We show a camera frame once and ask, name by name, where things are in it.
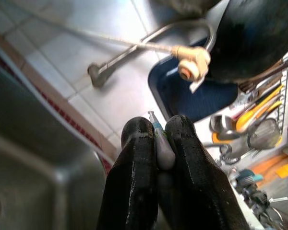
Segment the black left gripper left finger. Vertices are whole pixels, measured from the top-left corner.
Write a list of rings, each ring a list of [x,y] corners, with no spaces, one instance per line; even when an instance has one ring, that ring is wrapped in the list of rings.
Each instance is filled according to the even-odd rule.
[[[157,219],[157,165],[152,123],[130,119],[109,171],[97,230],[152,230]]]

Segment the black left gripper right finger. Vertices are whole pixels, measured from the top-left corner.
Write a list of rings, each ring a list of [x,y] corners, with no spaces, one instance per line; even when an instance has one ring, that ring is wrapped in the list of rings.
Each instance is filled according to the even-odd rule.
[[[158,175],[158,201],[170,230],[250,230],[227,176],[191,120],[173,116],[166,134],[176,161]]]

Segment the steel ladle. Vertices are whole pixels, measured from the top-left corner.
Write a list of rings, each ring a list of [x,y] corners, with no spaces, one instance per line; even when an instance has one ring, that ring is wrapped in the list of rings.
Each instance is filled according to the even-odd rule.
[[[216,132],[218,139],[236,139],[239,134],[236,130],[236,121],[226,115],[213,115],[210,118],[210,128]]]

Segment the dark blue tray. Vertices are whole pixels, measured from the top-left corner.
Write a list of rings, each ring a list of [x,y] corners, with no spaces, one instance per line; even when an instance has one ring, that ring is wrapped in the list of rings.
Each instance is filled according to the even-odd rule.
[[[190,82],[178,73],[178,60],[172,57],[156,63],[148,74],[148,85],[165,120],[185,115],[197,122],[231,105],[238,85],[205,80],[194,92]]]

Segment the orange plastic utensil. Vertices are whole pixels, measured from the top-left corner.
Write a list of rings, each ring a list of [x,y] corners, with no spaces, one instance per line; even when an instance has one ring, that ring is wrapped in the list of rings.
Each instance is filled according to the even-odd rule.
[[[273,167],[280,167],[284,164],[288,163],[288,155],[287,154],[279,154],[275,155],[267,160],[261,161],[256,165],[251,167],[251,170],[255,174],[265,174],[267,171],[272,169]]]

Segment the black wok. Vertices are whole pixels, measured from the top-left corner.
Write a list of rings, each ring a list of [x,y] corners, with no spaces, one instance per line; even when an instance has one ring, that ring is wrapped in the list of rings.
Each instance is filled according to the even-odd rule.
[[[248,80],[287,52],[288,0],[230,0],[206,78],[222,83]]]

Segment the green grey handled utensil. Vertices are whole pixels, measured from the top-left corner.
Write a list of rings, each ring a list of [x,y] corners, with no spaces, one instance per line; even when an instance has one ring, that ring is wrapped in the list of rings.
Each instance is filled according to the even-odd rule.
[[[172,150],[167,135],[153,111],[148,111],[150,122],[154,127],[156,139],[156,159],[161,170],[170,170],[175,164],[175,153]]]

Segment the thin white tube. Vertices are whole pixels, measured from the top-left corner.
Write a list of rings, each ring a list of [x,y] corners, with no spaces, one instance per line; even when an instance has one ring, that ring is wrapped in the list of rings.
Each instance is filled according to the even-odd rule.
[[[44,23],[47,23],[51,26],[56,27],[57,29],[64,30],[72,35],[77,35],[81,38],[88,39],[90,41],[101,40],[104,42],[110,42],[119,44],[122,46],[136,46],[141,49],[155,50],[162,53],[171,53],[174,50],[174,46],[160,45],[152,42],[140,42],[140,41],[130,41],[119,37],[114,37],[108,34],[100,34],[88,29],[83,29],[74,25],[63,24],[60,20],[53,18],[45,18],[41,15],[32,15],[34,19],[41,20]]]

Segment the large steel sink basin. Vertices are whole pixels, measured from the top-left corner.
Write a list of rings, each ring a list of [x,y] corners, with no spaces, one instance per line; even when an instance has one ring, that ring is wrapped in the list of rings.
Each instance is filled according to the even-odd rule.
[[[0,67],[0,230],[96,230],[96,148]]]

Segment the yellow handled utensil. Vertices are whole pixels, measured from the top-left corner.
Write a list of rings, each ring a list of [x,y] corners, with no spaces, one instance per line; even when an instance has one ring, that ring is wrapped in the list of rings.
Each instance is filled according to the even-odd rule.
[[[267,102],[272,100],[276,95],[279,94],[281,89],[284,87],[284,85],[280,85],[278,88],[276,88],[272,93],[270,93],[267,97],[264,98],[263,101],[261,101],[258,105],[256,105],[254,108],[251,110],[247,111],[243,115],[241,115],[237,122],[236,122],[236,129],[241,129],[242,126],[244,126],[247,121],[256,113],[258,112]]]
[[[282,104],[279,100],[273,100],[265,103],[259,109],[252,109],[245,115],[241,116],[236,122],[236,130],[238,132],[244,132],[251,128],[251,126],[259,123],[261,119],[267,116],[270,112],[273,112]]]

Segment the teal plastic tool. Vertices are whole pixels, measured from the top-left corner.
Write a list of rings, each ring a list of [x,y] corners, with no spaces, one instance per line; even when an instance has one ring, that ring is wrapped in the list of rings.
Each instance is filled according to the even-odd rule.
[[[239,176],[237,177],[237,182],[241,186],[247,186],[250,184],[255,184],[256,182],[260,182],[264,179],[261,174],[255,174],[250,169],[243,169],[239,172]]]

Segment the grey wall faucet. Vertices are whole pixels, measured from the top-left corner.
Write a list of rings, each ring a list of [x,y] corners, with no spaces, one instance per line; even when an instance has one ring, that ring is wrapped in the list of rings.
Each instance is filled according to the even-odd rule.
[[[140,40],[140,42],[144,42],[144,43],[152,42],[153,39],[161,36],[163,33],[165,33],[166,31],[174,27],[185,27],[185,26],[187,27],[190,26],[194,28],[203,28],[206,30],[207,40],[204,46],[202,47],[207,49],[208,52],[210,53],[216,43],[216,31],[214,27],[209,23],[209,21],[205,19],[183,20],[183,21],[178,21],[178,22],[167,24],[151,32],[142,40]],[[91,79],[93,87],[95,88],[103,87],[105,83],[107,82],[107,80],[110,78],[110,76],[113,74],[113,72],[116,70],[116,68],[125,64],[125,62],[131,59],[132,55],[139,50],[144,50],[144,49],[137,48],[136,46],[130,46],[127,50],[125,50],[124,52],[122,52],[121,54],[119,54],[118,56],[114,57],[113,59],[111,59],[110,61],[106,63],[103,63],[101,65],[91,63],[89,67],[87,68],[87,73]],[[204,79],[205,77],[197,82],[191,81],[191,87],[190,87],[191,92],[194,92],[203,83]]]

